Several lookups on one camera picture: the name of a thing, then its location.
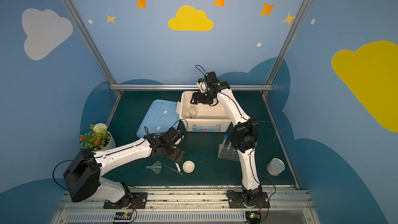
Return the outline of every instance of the white plastic box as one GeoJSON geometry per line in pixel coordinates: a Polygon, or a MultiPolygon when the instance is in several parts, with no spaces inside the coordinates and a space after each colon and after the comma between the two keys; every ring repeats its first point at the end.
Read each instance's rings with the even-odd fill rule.
{"type": "Polygon", "coordinates": [[[177,102],[177,113],[180,115],[180,119],[187,121],[187,123],[181,121],[184,123],[185,129],[188,132],[226,132],[231,124],[231,119],[222,104],[211,107],[199,103],[194,105],[197,107],[198,113],[195,116],[189,114],[193,93],[193,91],[183,92],[181,102],[177,102]]]}

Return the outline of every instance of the label sticker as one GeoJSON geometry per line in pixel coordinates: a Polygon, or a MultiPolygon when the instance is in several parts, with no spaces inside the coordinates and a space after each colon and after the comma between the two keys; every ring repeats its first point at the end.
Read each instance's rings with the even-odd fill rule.
{"type": "Polygon", "coordinates": [[[193,124],[193,132],[221,132],[221,124],[193,124]]]}

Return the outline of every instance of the potted plant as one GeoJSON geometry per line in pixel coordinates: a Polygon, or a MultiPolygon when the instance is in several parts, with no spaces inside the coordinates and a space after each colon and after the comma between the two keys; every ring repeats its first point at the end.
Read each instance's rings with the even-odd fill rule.
{"type": "Polygon", "coordinates": [[[115,140],[110,132],[107,131],[106,124],[91,124],[92,132],[80,135],[80,147],[91,149],[93,152],[101,150],[110,150],[116,147],[115,140]]]}

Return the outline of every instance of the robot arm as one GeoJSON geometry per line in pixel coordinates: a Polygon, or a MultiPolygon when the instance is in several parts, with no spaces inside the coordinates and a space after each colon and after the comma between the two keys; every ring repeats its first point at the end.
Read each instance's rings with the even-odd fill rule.
{"type": "Polygon", "coordinates": [[[231,118],[234,129],[231,134],[231,144],[237,150],[242,169],[242,191],[247,206],[254,206],[262,197],[262,188],[257,177],[254,159],[258,122],[250,121],[236,101],[229,84],[220,82],[214,72],[207,73],[205,80],[200,79],[197,86],[201,92],[192,95],[192,104],[214,104],[214,99],[221,103],[231,118]]]}
{"type": "Polygon", "coordinates": [[[173,162],[180,163],[185,152],[176,145],[182,139],[182,134],[170,127],[160,136],[148,134],[135,142],[111,150],[82,150],[64,172],[72,201],[80,202],[91,197],[116,203],[115,208],[129,206],[131,193],[127,185],[102,176],[125,163],[149,156],[167,156],[173,162]]]}

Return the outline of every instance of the blue plastic lid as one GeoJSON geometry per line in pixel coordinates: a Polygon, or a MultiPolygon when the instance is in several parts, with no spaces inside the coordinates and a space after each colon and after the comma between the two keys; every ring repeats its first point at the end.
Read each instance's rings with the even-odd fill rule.
{"type": "Polygon", "coordinates": [[[177,113],[177,102],[154,100],[149,107],[147,114],[141,122],[137,131],[137,137],[143,138],[147,132],[144,127],[148,128],[149,133],[167,132],[173,125],[178,127],[180,115],[177,113]]]}

